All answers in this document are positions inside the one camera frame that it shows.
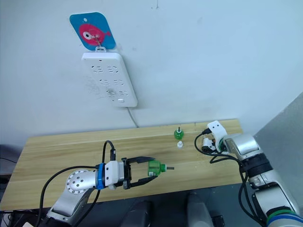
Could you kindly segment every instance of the wooden table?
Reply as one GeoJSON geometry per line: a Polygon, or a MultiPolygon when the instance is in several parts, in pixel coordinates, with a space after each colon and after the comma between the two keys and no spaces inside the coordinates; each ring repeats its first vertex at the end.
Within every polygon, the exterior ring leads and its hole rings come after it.
{"type": "MultiPolygon", "coordinates": [[[[241,132],[238,120],[220,123],[227,133],[241,132]]],[[[123,157],[149,156],[168,166],[174,166],[175,170],[168,170],[150,183],[129,190],[119,187],[112,191],[106,188],[101,191],[98,201],[240,183],[236,162],[228,160],[209,164],[210,157],[194,148],[195,136],[205,129],[206,125],[206,122],[180,125],[185,132],[182,149],[177,148],[177,140],[173,136],[178,125],[29,138],[6,188],[0,209],[38,208],[40,193],[47,179],[66,167],[99,164],[105,140],[113,142],[117,160],[123,157]]],[[[109,148],[105,162],[108,161],[109,148]]],[[[45,193],[44,207],[51,207],[59,198],[71,172],[57,176],[50,183],[45,193]]],[[[147,177],[147,163],[132,164],[132,176],[132,182],[147,177]]],[[[90,202],[95,198],[95,193],[96,190],[92,193],[90,202]]]]}

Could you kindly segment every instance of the dark floor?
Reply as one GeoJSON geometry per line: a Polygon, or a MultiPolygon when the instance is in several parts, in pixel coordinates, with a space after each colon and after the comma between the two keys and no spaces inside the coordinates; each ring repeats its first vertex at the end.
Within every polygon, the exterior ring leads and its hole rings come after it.
{"type": "Polygon", "coordinates": [[[246,216],[239,206],[239,187],[240,184],[232,184],[214,188],[102,202],[95,205],[79,227],[118,227],[130,208],[141,201],[151,201],[153,203],[151,227],[185,227],[187,225],[186,200],[190,192],[198,194],[201,200],[205,202],[212,217],[223,215],[225,226],[257,227],[259,225],[246,216]]]}

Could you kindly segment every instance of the power strip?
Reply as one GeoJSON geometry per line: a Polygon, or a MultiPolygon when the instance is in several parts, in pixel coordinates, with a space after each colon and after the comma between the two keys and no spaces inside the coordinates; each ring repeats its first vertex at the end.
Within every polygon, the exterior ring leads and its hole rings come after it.
{"type": "Polygon", "coordinates": [[[113,106],[136,107],[137,97],[129,79],[123,58],[118,53],[89,52],[82,60],[113,106]]]}

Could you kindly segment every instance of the white power strip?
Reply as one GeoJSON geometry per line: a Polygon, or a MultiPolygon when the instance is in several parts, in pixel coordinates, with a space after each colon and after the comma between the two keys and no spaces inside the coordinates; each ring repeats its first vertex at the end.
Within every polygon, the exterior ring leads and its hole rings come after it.
{"type": "Polygon", "coordinates": [[[136,107],[134,93],[122,56],[110,52],[84,53],[82,60],[102,91],[117,107],[136,107]]]}

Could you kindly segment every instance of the robotic arm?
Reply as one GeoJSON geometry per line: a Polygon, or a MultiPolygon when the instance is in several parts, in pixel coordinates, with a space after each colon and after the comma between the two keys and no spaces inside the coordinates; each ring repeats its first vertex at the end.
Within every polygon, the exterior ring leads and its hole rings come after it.
{"type": "Polygon", "coordinates": [[[248,173],[250,186],[256,190],[252,201],[258,217],[270,227],[302,226],[298,205],[255,139],[246,134],[227,135],[218,121],[207,127],[204,134],[212,134],[214,140],[204,138],[202,151],[236,155],[241,171],[248,173]]]}
{"type": "Polygon", "coordinates": [[[101,163],[96,170],[79,169],[74,171],[66,180],[65,188],[50,208],[46,218],[39,227],[71,227],[78,225],[79,217],[83,216],[83,207],[87,204],[94,189],[102,190],[106,187],[115,190],[123,186],[124,189],[140,186],[155,179],[157,176],[139,179],[131,183],[131,163],[143,163],[154,160],[152,157],[122,158],[116,161],[116,150],[112,147],[110,162],[101,163]]]}

